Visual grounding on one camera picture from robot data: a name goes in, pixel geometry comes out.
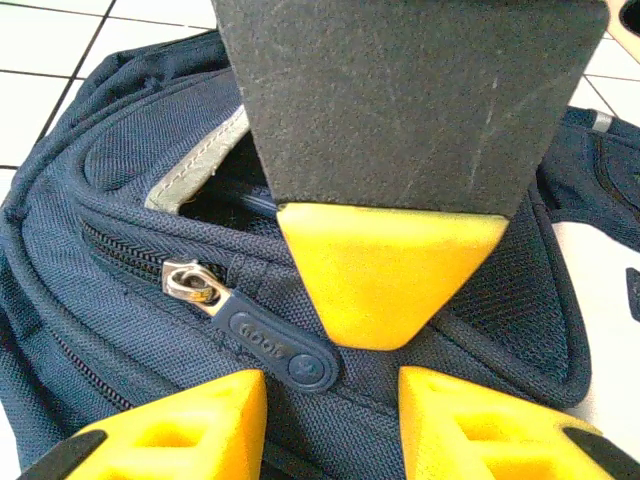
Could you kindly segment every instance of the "white tile floor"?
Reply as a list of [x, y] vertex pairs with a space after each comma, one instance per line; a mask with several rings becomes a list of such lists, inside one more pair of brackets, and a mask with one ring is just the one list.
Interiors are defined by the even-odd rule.
[[[0, 200], [33, 143], [55, 124], [82, 79], [104, 56], [186, 37], [215, 25], [210, 0], [2, 2]], [[71, 88], [61, 109], [53, 110], [68, 83]], [[640, 125], [640, 65], [605, 35], [570, 104]], [[17, 476], [13, 437], [1, 409], [0, 464], [1, 479]]]

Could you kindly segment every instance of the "black mesh fabric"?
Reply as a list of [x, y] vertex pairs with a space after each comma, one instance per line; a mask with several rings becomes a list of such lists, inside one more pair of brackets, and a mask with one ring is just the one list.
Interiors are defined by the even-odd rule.
[[566, 379], [565, 318], [528, 198], [500, 246], [453, 297], [448, 309], [553, 380]]

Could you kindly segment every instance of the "yellow plastic foot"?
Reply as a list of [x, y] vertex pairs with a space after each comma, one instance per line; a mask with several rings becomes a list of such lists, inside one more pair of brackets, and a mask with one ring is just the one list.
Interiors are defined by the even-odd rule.
[[563, 432], [563, 413], [421, 367], [399, 376], [408, 480], [611, 479]]
[[295, 203], [278, 222], [331, 340], [371, 350], [409, 342], [508, 224], [492, 215]]
[[84, 428], [107, 439], [68, 478], [257, 480], [266, 417], [263, 373], [234, 373]]

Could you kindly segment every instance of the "white fabric panel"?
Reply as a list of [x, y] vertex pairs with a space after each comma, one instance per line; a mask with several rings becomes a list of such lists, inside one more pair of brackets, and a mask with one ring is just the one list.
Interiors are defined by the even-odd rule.
[[603, 431], [640, 459], [640, 322], [631, 316], [626, 270], [640, 253], [590, 225], [554, 225], [589, 338], [593, 377], [585, 400], [568, 413]]

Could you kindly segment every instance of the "backpack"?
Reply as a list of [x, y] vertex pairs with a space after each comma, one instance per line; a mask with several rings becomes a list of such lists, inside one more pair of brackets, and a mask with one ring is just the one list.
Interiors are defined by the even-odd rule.
[[[264, 478], [397, 478], [402, 365], [559, 409], [585, 396], [585, 329], [537, 181], [496, 250], [410, 343], [337, 347], [242, 118], [217, 32], [121, 52], [16, 174], [0, 220], [0, 400], [23, 468], [89, 423], [246, 368], [267, 378]], [[192, 178], [175, 174], [201, 158]], [[163, 293], [163, 267], [194, 260], [266, 337]], [[283, 367], [282, 343], [323, 374]]]
[[[602, 112], [569, 109], [538, 170], [589, 340], [592, 378], [570, 413], [640, 457], [640, 130]], [[620, 412], [629, 412], [623, 424]]]

